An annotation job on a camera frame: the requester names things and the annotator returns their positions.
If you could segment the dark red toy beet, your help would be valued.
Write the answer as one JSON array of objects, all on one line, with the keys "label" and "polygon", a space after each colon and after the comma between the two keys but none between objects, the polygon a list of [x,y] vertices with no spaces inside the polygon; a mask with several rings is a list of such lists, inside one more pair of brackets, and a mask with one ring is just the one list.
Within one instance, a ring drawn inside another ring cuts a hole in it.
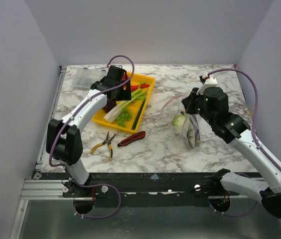
[{"label": "dark red toy beet", "polygon": [[115,106],[117,105],[116,101],[109,101],[107,104],[103,107],[103,110],[105,113],[110,112]]}]

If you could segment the clear zip top bag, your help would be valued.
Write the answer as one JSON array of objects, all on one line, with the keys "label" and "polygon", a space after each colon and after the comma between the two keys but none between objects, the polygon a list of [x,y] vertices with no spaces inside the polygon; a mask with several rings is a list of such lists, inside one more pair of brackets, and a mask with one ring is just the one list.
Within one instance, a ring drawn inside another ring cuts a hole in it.
[{"label": "clear zip top bag", "polygon": [[161,119],[176,134],[181,135],[190,148],[200,147],[200,128],[196,115],[186,112],[184,95],[172,95],[160,111]]}]

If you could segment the grey toy fish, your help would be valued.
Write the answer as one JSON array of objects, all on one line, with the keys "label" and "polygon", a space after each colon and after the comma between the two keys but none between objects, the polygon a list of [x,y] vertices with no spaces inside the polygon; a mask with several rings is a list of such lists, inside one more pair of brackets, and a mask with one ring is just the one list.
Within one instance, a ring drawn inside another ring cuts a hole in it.
[{"label": "grey toy fish", "polygon": [[192,116],[189,116],[188,122],[187,122],[187,133],[186,133],[186,138],[188,141],[188,145],[191,148],[195,147],[195,122],[192,118]]}]

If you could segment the green toy cabbage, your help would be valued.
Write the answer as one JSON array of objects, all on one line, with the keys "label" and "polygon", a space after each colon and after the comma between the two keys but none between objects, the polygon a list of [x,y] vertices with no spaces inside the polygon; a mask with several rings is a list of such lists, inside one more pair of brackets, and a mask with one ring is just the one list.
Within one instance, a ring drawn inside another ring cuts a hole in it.
[{"label": "green toy cabbage", "polygon": [[172,126],[178,132],[182,132],[187,127],[187,117],[185,115],[176,115],[172,120]]}]

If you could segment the green toy grapes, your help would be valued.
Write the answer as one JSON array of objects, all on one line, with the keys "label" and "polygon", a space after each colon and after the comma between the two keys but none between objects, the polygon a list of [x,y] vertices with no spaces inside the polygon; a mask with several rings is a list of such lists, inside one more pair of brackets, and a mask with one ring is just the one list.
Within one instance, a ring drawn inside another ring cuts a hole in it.
[{"label": "green toy grapes", "polygon": [[131,120],[132,114],[131,111],[128,108],[123,108],[121,113],[116,118],[116,121],[118,123],[118,126],[125,127],[125,122]]}]

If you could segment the purple toy eggplant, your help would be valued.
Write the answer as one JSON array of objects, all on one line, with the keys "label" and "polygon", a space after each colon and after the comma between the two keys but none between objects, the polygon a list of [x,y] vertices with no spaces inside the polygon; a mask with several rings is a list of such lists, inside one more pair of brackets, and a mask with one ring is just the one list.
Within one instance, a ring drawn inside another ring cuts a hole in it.
[{"label": "purple toy eggplant", "polygon": [[195,121],[195,146],[200,147],[200,129],[196,115],[193,115],[193,120]]}]

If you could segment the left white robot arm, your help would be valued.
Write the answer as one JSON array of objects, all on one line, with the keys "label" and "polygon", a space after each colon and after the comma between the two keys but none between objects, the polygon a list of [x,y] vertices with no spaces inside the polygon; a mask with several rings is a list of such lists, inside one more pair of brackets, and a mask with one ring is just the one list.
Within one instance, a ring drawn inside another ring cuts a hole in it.
[{"label": "left white robot arm", "polygon": [[106,105],[131,99],[131,83],[123,68],[110,66],[105,77],[90,86],[87,96],[62,119],[51,119],[47,129],[46,152],[52,167],[64,166],[79,196],[91,193],[89,172],[81,156],[83,143],[81,133],[93,116]]}]

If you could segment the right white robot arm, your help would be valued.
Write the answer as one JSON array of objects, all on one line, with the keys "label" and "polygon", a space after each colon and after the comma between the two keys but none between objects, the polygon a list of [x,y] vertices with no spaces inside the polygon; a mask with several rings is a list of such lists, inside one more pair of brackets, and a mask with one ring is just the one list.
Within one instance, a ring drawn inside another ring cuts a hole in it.
[{"label": "right white robot arm", "polygon": [[272,153],[264,153],[266,147],[260,146],[260,140],[253,137],[250,125],[229,111],[228,95],[219,87],[207,88],[201,95],[198,88],[193,88],[181,102],[186,113],[200,115],[212,131],[238,150],[264,179],[261,182],[221,169],[212,176],[211,191],[216,195],[231,191],[247,196],[281,219],[281,162]]}]

